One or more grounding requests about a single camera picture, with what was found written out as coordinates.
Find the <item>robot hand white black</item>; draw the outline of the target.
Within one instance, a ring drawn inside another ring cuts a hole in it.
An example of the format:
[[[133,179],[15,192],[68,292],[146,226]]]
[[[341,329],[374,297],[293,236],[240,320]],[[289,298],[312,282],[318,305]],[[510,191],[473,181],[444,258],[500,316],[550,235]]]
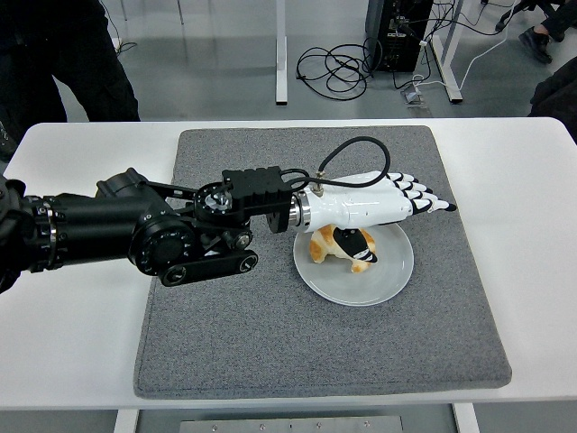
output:
[[[455,211],[456,205],[440,199],[414,177],[390,173],[368,186],[371,174],[362,173],[324,185],[315,193],[310,187],[298,193],[300,228],[311,234],[308,251],[314,263],[333,255],[351,261],[351,272],[364,272],[378,261],[376,241],[367,232],[420,213]]]

